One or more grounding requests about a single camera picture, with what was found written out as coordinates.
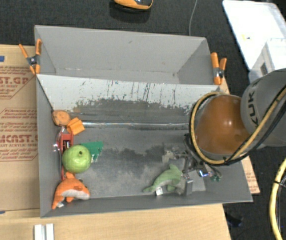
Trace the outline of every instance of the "yellow hose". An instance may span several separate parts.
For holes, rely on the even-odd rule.
[[[279,183],[281,182],[284,172],[286,170],[286,159],[283,161],[281,166],[278,169],[278,172],[276,174],[275,182],[272,187],[271,192],[271,198],[269,202],[269,217],[272,225],[272,229],[274,232],[274,235],[276,237],[276,240],[282,240],[282,235],[279,231],[278,225],[277,225],[277,219],[276,219],[276,201],[277,201],[277,192],[279,188]]]
[[[201,157],[201,159],[207,163],[213,164],[213,165],[223,165],[225,163],[225,160],[213,160],[208,157],[206,157],[198,147],[198,144],[196,142],[196,137],[195,137],[195,130],[194,130],[194,124],[195,124],[195,115],[197,110],[199,109],[200,105],[202,102],[209,98],[210,96],[215,96],[215,95],[226,95],[224,92],[210,92],[205,94],[203,97],[201,97],[195,104],[192,115],[191,115],[191,138],[192,142],[194,145],[195,150],[197,151],[198,155]],[[278,103],[282,100],[282,98],[286,95],[286,88],[282,90],[282,92],[277,96],[277,98],[274,100],[268,111],[266,112],[265,116],[263,117],[261,123],[258,125],[258,127],[255,129],[255,131],[252,133],[250,138],[244,143],[244,145],[235,153],[234,158],[239,157],[240,155],[244,155],[244,151],[249,147],[249,145],[254,141],[256,136],[259,134],[259,132],[262,130],[264,125],[266,124],[267,120],[271,116],[271,114],[274,112],[275,108],[277,107]]]

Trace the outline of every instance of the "wooden table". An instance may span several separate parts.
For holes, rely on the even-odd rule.
[[[11,45],[0,45],[0,51]],[[26,47],[32,55],[34,47]],[[226,81],[222,86],[228,92]],[[243,161],[251,193],[259,192],[249,158]],[[204,239],[230,240],[221,204],[40,218],[39,209],[0,214],[0,239],[33,239],[33,226],[54,224],[55,240]]]

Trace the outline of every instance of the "orange stuffed toy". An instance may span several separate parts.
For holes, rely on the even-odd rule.
[[[90,192],[81,181],[75,178],[74,174],[66,172],[66,178],[56,188],[52,209],[59,206],[64,199],[70,203],[74,198],[88,200]]]

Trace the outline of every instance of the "black carpet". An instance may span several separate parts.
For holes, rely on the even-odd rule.
[[[230,92],[242,96],[249,84],[248,71],[222,1],[198,0],[191,35],[205,37],[211,52],[227,58],[225,76]],[[273,2],[286,20],[286,0]],[[34,45],[33,27],[37,24],[186,36],[194,3],[195,0],[155,0],[150,12],[134,14],[116,9],[111,0],[0,0],[0,44]],[[230,227],[233,240],[274,239],[268,204],[272,183],[285,157],[286,147],[266,147],[251,152],[261,193],[254,195],[251,203],[224,205],[227,215],[242,218],[240,226]],[[286,239],[286,188],[281,196],[281,211]]]

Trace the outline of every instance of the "white paper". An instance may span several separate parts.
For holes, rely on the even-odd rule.
[[[223,7],[248,70],[253,69],[267,41],[286,40],[286,21],[275,4],[224,0]]]

